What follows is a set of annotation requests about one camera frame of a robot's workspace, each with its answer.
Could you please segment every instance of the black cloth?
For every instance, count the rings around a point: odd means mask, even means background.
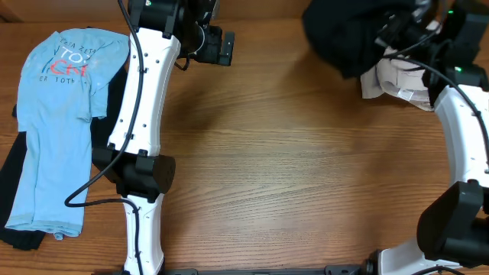
[[[122,67],[108,85],[107,117],[94,118],[90,125],[93,147],[105,147],[108,137],[117,122],[124,97],[125,80],[128,74]],[[17,106],[14,106],[12,116],[17,117]],[[0,240],[22,250],[38,249],[45,233],[42,231],[16,231],[5,228],[15,193],[22,174],[25,154],[27,152],[26,133],[18,133],[7,159],[0,170]]]
[[[303,14],[306,36],[318,55],[342,72],[359,77],[381,59],[377,32],[386,11],[413,11],[415,0],[313,0]]]

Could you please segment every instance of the light blue shirt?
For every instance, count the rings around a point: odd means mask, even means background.
[[[108,83],[128,57],[128,37],[100,29],[53,33],[27,58],[18,130],[28,151],[6,228],[77,237],[83,208],[64,205],[90,177],[92,117],[106,116]],[[72,202],[85,202],[87,191]]]

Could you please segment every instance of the table surface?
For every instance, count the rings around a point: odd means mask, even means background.
[[[128,33],[122,22],[0,24],[0,164],[17,135],[25,58],[52,32],[87,25]],[[388,95],[362,99],[357,80],[311,52],[300,20],[219,25],[236,32],[232,66],[192,63],[168,86],[161,153],[177,165],[162,217],[167,268],[355,264],[413,237],[449,184],[437,117]],[[486,35],[486,69],[488,45]],[[105,179],[89,190],[88,200],[108,197]],[[100,205],[78,238],[48,235],[28,252],[1,243],[0,274],[90,274],[125,257],[123,206]]]

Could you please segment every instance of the clothing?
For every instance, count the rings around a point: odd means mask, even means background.
[[[0,192],[0,240],[12,245],[14,248],[27,251],[38,249],[45,233],[42,231],[16,231],[4,228],[14,203],[19,179],[21,178],[22,164],[27,151],[25,138],[25,132],[18,133],[0,170],[0,189],[2,190]]]
[[[125,35],[72,29],[53,33],[29,55],[17,104],[28,150],[6,228],[41,230],[56,239],[79,235],[84,209],[67,208],[64,200],[89,180],[90,123],[106,116],[108,83],[128,52]],[[85,202],[86,194],[72,202]]]
[[[314,51],[342,72],[359,77],[382,57],[385,48],[375,43],[388,22],[389,9],[414,10],[414,0],[313,0],[303,15],[306,36]]]

